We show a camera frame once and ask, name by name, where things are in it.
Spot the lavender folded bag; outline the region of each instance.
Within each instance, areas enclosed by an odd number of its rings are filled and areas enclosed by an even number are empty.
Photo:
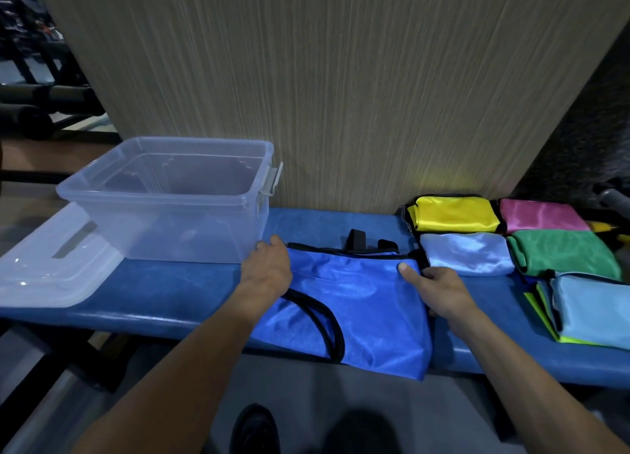
[[[500,210],[507,233],[516,230],[560,229],[590,231],[571,205],[532,200],[501,199]]]

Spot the container latch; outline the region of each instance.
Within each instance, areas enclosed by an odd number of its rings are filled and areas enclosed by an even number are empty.
[[[272,166],[267,167],[267,173],[264,176],[263,186],[260,188],[261,195],[268,195],[272,197],[276,185],[280,181],[280,174],[282,173],[282,167],[284,163],[280,162],[280,166],[278,168],[273,168]]]

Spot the light blue folded bag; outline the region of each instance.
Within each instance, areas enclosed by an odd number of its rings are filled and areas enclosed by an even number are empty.
[[[549,281],[556,329],[566,338],[630,349],[630,285],[567,272]]]
[[[460,276],[500,276],[515,270],[507,241],[497,233],[424,233],[420,244],[430,266],[452,268]]]

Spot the black shoe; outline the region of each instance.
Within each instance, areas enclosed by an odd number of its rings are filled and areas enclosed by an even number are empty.
[[[280,454],[278,428],[272,413],[260,404],[250,404],[236,419],[230,454]]]

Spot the white lid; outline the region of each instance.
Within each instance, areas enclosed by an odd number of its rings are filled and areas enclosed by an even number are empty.
[[[71,307],[92,295],[123,258],[70,203],[0,258],[0,307]]]

